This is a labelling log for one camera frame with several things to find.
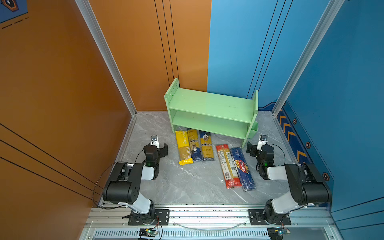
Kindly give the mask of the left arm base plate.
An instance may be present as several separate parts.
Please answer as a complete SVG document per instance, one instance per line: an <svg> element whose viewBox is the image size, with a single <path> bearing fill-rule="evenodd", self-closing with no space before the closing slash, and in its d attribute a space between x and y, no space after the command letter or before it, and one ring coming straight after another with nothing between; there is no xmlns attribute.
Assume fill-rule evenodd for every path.
<svg viewBox="0 0 384 240"><path fill-rule="evenodd" d="M145 215L132 213L128 219L129 226L155 226L157 224L167 226L170 220L170 210L155 209L152 213L149 212Z"/></svg>

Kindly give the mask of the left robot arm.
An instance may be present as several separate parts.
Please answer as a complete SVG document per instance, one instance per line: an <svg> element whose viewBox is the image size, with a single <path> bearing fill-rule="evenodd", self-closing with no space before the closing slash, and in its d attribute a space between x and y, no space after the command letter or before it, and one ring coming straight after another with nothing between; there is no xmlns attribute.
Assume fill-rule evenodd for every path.
<svg viewBox="0 0 384 240"><path fill-rule="evenodd" d="M134 222L144 225L157 224L155 204L140 193L142 181L157 179L160 159L168 155L168 145L159 148L155 144L144 146L145 161L142 163L116 163L103 189L103 200L132 210Z"/></svg>

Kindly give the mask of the red spaghetti bag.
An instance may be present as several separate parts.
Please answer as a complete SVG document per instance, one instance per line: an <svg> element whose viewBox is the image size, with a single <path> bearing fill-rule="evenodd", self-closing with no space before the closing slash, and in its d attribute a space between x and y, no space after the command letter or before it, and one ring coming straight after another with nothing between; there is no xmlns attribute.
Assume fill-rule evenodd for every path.
<svg viewBox="0 0 384 240"><path fill-rule="evenodd" d="M216 145L216 150L222 167L226 188L241 188L242 183L238 176L237 168L230 152L229 146L227 144Z"/></svg>

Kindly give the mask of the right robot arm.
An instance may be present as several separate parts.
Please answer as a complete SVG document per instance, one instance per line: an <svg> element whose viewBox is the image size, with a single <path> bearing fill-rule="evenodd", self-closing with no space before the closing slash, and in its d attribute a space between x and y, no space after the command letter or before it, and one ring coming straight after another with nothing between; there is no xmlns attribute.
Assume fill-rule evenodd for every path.
<svg viewBox="0 0 384 240"><path fill-rule="evenodd" d="M257 172L264 180L286 181L289 191L266 202L263 210L249 210L252 225L290 224L290 213L309 205L321 205L332 201L332 193L313 164L274 164L274 148L271 144L247 143L247 153L257 160Z"/></svg>

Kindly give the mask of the green two-tier shelf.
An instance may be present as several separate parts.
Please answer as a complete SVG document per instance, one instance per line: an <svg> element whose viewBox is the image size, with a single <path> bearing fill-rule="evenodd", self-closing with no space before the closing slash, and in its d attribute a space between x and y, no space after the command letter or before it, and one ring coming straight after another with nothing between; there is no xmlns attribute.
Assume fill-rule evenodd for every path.
<svg viewBox="0 0 384 240"><path fill-rule="evenodd" d="M174 79L164 96L172 131L190 128L241 139L245 146L258 131L258 91L243 99L183 89Z"/></svg>

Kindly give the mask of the right circuit board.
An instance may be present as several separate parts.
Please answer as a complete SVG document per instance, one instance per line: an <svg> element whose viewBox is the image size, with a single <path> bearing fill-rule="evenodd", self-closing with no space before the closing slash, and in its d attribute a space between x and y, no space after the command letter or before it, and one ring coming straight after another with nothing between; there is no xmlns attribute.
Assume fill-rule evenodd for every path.
<svg viewBox="0 0 384 240"><path fill-rule="evenodd" d="M283 240L285 235L290 235L291 231L287 228L281 229L281 228L268 228L268 236L270 240Z"/></svg>

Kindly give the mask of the yellow blue spaghetti bag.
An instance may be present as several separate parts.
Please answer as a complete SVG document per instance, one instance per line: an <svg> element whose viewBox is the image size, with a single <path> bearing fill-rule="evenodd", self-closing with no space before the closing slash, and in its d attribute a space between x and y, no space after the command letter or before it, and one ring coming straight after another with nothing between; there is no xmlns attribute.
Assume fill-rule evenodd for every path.
<svg viewBox="0 0 384 240"><path fill-rule="evenodd" d="M202 162L203 154L200 148L198 131L195 129L187 129L189 144L191 148L191 156L194 162Z"/></svg>

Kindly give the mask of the blue yellow pasta bag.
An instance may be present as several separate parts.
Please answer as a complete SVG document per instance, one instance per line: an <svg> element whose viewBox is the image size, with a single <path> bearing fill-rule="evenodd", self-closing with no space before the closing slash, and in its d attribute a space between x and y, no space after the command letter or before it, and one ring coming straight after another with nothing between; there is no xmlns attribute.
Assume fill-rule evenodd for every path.
<svg viewBox="0 0 384 240"><path fill-rule="evenodd" d="M204 161L214 161L214 151L212 146L211 133L205 131L199 131L201 151Z"/></svg>

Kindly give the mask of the aluminium front rail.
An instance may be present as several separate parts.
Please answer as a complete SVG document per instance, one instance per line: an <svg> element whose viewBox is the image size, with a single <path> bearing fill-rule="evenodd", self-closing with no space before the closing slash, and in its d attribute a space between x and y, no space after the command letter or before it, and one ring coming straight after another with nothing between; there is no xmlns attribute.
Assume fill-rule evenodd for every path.
<svg viewBox="0 0 384 240"><path fill-rule="evenodd" d="M307 207L290 214L292 224L252 226L248 210L263 209L260 204L170 204L167 226L129 226L129 209L93 208L80 235L81 240L150 240L139 239L140 229L155 229L152 240L270 240L268 228L287 228L284 240L341 240L342 234L326 208Z"/></svg>

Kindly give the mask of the blue Barilla spaghetti box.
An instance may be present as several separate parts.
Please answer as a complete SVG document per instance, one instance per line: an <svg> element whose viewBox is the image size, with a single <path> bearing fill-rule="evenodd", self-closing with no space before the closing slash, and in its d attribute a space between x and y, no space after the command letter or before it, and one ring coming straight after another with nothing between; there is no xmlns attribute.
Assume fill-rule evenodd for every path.
<svg viewBox="0 0 384 240"><path fill-rule="evenodd" d="M240 179L240 183L242 184L243 190L245 192L249 192L256 189L255 182L253 180L252 174L244 157L242 148L236 147L231 148L230 152L234 159L238 177Z"/></svg>

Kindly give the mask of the circuit board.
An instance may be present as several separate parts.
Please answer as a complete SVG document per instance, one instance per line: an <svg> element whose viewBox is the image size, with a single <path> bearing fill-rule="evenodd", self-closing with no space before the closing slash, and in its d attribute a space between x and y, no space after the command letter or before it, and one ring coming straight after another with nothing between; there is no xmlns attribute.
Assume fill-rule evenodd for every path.
<svg viewBox="0 0 384 240"><path fill-rule="evenodd" d="M155 239L159 235L159 231L155 229L140 229L139 239Z"/></svg>
<svg viewBox="0 0 384 240"><path fill-rule="evenodd" d="M268 236L270 240L283 240L285 235L290 235L291 231L287 228L281 229L281 228L268 228Z"/></svg>

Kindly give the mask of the left circuit board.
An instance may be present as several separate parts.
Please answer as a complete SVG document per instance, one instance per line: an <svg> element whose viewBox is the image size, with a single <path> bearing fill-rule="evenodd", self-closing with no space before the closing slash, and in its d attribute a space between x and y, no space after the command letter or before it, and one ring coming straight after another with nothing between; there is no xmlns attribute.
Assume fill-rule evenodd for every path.
<svg viewBox="0 0 384 240"><path fill-rule="evenodd" d="M139 239L155 239L159 235L159 231L155 229L140 229Z"/></svg>

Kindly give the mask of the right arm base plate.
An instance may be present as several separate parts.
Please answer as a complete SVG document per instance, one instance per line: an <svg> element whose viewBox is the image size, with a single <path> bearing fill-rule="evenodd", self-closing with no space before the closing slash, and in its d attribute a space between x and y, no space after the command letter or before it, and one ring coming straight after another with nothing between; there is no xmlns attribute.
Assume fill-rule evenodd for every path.
<svg viewBox="0 0 384 240"><path fill-rule="evenodd" d="M292 224L288 214L276 214L275 212L267 213L262 209L248 210L249 219L252 226L261 225L280 225L289 226Z"/></svg>

